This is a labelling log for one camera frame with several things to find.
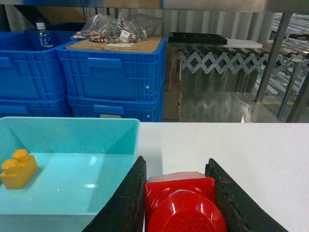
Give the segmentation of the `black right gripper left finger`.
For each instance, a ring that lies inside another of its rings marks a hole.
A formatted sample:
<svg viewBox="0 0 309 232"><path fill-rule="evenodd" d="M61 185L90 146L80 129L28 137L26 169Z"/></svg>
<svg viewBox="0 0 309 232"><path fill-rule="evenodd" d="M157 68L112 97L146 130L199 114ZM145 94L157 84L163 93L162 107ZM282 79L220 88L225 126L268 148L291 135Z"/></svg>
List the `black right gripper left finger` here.
<svg viewBox="0 0 309 232"><path fill-rule="evenodd" d="M145 183L146 161L139 156L113 196L83 231L143 231Z"/></svg>

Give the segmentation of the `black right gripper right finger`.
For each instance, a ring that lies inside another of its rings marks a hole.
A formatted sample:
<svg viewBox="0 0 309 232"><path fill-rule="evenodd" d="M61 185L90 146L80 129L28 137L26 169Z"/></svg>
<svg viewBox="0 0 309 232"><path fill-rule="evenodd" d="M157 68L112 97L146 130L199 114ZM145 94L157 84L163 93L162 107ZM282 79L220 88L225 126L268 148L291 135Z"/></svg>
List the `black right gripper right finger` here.
<svg viewBox="0 0 309 232"><path fill-rule="evenodd" d="M216 182L217 206L229 232L285 232L281 224L267 214L212 158L205 175Z"/></svg>

